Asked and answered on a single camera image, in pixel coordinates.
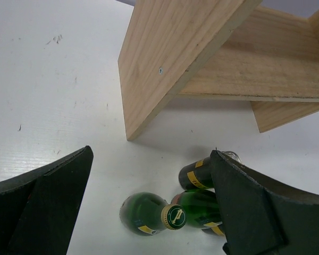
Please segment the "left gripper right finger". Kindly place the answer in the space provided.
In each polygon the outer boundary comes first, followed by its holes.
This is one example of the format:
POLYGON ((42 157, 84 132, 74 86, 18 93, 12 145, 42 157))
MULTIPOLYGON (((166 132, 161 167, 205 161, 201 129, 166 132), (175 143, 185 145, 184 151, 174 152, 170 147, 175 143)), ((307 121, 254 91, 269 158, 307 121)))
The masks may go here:
POLYGON ((319 254, 319 195, 286 185, 218 150, 211 176, 227 254, 319 254))

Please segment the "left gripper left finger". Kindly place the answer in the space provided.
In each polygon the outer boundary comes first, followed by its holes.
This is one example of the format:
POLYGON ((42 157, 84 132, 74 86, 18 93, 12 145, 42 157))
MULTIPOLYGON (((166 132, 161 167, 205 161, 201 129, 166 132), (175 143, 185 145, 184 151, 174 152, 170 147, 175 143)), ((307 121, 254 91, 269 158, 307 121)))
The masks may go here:
POLYGON ((0 181, 0 254, 66 254, 94 154, 85 146, 0 181))

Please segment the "black gold can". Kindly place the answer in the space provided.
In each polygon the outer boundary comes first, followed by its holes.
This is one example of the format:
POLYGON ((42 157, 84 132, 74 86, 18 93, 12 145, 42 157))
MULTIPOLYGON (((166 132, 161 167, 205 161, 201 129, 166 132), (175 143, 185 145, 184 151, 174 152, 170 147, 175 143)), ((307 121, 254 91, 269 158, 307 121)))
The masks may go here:
POLYGON ((212 154, 180 170, 178 180, 184 190, 213 189, 216 172, 224 172, 230 168, 230 163, 242 165, 240 157, 233 151, 215 150, 212 154))

